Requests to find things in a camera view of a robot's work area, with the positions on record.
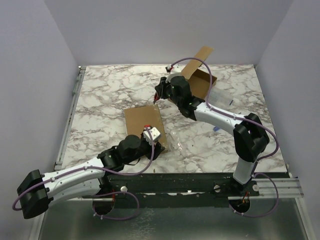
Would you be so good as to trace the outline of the taped brown cardboard box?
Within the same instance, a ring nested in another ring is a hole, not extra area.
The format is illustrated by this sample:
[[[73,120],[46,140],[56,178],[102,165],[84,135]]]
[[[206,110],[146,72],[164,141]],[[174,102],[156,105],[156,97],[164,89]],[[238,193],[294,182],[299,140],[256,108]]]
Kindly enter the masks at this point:
[[[156,127],[161,133],[159,143],[165,148],[162,153],[164,154],[169,151],[164,124],[157,104],[127,108],[124,110],[124,117],[127,135],[139,137],[143,132],[144,126],[150,125]]]

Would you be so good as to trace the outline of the brown cardboard express box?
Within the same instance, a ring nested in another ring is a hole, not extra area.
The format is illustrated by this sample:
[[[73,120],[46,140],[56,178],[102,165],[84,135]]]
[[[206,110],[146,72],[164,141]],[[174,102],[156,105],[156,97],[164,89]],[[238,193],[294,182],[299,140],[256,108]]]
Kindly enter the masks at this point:
[[[190,116],[198,105],[205,102],[205,98],[215,85],[217,78],[213,76],[205,61],[213,53],[214,48],[202,46],[193,57],[184,57],[169,65],[179,65],[182,76],[173,77],[170,83],[174,86],[174,103],[181,113]]]

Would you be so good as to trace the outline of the red black utility knife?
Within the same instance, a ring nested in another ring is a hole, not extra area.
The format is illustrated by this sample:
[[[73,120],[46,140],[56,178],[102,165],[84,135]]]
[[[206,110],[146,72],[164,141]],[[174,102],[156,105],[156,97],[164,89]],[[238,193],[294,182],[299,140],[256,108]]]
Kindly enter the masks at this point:
[[[154,95],[154,98],[153,98],[153,104],[155,105],[156,102],[157,102],[159,99],[160,99],[160,97],[159,97],[158,94],[156,93],[156,94]]]

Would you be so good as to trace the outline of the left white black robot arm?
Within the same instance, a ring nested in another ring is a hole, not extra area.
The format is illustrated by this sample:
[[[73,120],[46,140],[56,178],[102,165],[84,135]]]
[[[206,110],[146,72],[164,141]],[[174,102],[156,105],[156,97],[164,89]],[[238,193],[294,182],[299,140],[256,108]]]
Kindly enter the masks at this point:
[[[32,219],[59,201],[95,195],[106,197],[111,186],[104,180],[111,174],[122,175],[126,165],[142,157],[155,160],[165,150],[160,138],[161,134],[147,131],[141,136],[128,135],[117,146],[68,169],[47,173],[33,170],[17,188],[14,203],[20,207],[13,205],[12,209],[21,211],[24,219]]]

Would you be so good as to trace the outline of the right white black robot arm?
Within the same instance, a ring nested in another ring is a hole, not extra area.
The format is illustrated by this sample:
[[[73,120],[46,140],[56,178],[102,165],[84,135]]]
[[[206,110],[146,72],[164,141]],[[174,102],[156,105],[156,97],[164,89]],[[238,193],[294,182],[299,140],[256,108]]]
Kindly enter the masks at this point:
[[[192,95],[183,76],[174,76],[170,80],[162,77],[154,89],[154,103],[160,99],[170,100],[184,117],[213,125],[233,136],[238,162],[229,189],[236,196],[246,192],[258,157],[270,142],[260,118],[254,113],[234,114],[209,106],[204,99]]]

